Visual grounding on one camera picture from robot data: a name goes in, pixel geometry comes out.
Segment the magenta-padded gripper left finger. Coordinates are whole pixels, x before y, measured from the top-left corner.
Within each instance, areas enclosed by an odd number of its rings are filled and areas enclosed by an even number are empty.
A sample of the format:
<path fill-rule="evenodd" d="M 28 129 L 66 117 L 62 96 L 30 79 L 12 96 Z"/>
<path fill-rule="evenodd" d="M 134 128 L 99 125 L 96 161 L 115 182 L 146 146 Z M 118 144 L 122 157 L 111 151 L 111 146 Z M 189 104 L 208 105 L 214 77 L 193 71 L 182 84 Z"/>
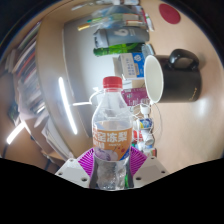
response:
<path fill-rule="evenodd" d="M 68 159 L 56 172 L 56 176 L 83 188 L 95 189 L 96 174 L 94 173 L 94 150 L 87 150 L 77 159 Z"/>

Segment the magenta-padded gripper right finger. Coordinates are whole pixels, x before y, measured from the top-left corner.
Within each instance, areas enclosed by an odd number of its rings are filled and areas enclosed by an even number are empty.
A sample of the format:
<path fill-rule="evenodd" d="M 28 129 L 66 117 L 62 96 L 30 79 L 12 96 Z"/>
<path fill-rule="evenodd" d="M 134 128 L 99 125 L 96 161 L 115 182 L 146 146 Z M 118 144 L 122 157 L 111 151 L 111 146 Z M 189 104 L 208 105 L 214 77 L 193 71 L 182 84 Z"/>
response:
<path fill-rule="evenodd" d="M 146 156 L 138 149 L 130 149 L 128 187 L 141 188 L 167 176 L 169 172 L 155 156 Z"/>

